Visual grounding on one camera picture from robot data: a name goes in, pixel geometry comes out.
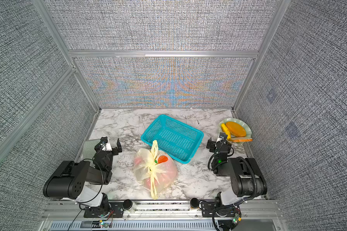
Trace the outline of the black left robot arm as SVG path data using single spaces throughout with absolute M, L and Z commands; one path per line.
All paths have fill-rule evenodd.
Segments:
M 105 218 L 115 214 L 118 209 L 109 203 L 108 196 L 94 191 L 85 183 L 104 186 L 112 177 L 113 158 L 122 152 L 120 141 L 112 147 L 108 137 L 102 137 L 94 147 L 93 158 L 78 163 L 63 161 L 50 176 L 43 187 L 43 195 L 48 198 L 60 198 L 73 201 L 85 212 L 85 218 Z

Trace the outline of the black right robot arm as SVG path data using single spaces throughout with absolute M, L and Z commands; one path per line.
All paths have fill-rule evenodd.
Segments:
M 218 177 L 228 177 L 230 187 L 215 197 L 215 208 L 236 207 L 267 193 L 267 183 L 254 158 L 235 157 L 227 136 L 209 139 L 206 148 L 212 153 L 207 168 Z

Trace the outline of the translucent yellowish plastic bag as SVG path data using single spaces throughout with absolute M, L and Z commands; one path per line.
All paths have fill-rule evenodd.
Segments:
M 153 141 L 151 149 L 138 150 L 133 161 L 133 172 L 136 180 L 150 191 L 154 200 L 178 177 L 174 160 L 159 149 L 156 140 Z

